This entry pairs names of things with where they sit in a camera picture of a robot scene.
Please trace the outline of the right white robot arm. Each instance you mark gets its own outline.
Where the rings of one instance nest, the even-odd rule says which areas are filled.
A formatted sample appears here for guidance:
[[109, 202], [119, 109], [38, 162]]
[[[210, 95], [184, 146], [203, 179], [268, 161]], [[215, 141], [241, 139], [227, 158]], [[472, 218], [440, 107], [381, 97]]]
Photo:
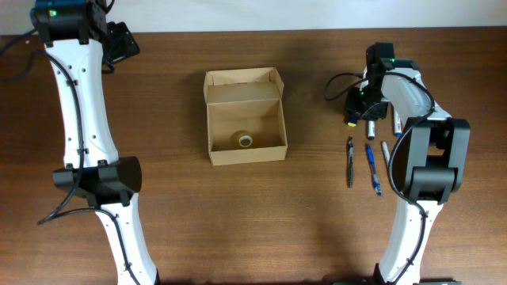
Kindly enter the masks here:
[[366, 51], [361, 80], [347, 89], [345, 111], [377, 121], [391, 105], [403, 129], [387, 175], [398, 197], [387, 250], [375, 266], [377, 284], [418, 284], [421, 259], [436, 217], [463, 182], [470, 124], [454, 119], [425, 88], [418, 65], [395, 57], [391, 43]]

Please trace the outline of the white marker blue cap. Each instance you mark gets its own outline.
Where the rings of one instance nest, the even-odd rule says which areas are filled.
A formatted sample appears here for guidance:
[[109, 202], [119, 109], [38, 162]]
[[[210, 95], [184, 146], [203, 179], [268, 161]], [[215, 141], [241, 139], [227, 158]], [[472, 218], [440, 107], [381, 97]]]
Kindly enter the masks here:
[[395, 110], [393, 111], [393, 127], [395, 137], [399, 138], [402, 135], [402, 122], [399, 114]]

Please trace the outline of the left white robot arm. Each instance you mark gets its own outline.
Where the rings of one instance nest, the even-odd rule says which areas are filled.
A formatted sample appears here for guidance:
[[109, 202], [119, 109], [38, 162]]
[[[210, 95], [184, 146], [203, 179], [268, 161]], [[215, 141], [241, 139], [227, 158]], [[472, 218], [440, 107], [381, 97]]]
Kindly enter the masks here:
[[109, 130], [102, 77], [116, 63], [139, 54], [124, 22], [108, 22], [107, 1], [39, 0], [31, 20], [54, 71], [63, 114], [64, 167], [53, 172], [67, 197], [43, 218], [72, 215], [66, 205], [86, 200], [105, 229], [119, 284], [158, 284], [158, 269], [147, 250], [139, 218], [142, 171], [135, 156], [120, 157]]

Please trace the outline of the yellow highlighter marker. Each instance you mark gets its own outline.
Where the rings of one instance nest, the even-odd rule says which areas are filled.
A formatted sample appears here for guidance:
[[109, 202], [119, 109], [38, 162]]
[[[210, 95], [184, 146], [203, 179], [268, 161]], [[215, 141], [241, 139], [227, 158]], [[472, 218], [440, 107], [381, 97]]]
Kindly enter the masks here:
[[359, 118], [355, 115], [347, 116], [347, 125], [349, 127], [355, 127], [358, 124]]

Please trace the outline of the white marker black cap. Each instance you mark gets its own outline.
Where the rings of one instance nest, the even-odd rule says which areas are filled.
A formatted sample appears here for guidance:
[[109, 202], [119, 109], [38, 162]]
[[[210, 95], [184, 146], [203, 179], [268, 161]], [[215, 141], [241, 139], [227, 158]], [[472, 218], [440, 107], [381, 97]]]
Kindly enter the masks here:
[[367, 137], [371, 141], [375, 139], [375, 122], [372, 120], [367, 122]]

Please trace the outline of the brown cardboard box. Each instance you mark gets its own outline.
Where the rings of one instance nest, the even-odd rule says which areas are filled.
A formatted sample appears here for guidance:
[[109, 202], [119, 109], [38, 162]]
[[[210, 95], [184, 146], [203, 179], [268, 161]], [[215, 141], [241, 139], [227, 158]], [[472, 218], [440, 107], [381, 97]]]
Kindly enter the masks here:
[[[208, 153], [213, 166], [282, 161], [288, 139], [282, 98], [284, 83], [275, 67], [209, 71], [204, 79]], [[231, 136], [251, 132], [252, 148], [236, 150]]]

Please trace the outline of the yellow transparent tape roll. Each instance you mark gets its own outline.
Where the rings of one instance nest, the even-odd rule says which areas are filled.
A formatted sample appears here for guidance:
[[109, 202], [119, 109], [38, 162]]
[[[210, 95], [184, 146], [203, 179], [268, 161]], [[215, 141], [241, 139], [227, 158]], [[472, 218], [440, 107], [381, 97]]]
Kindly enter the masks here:
[[231, 145], [236, 150], [252, 148], [254, 143], [254, 135], [245, 130], [236, 131], [231, 136]]

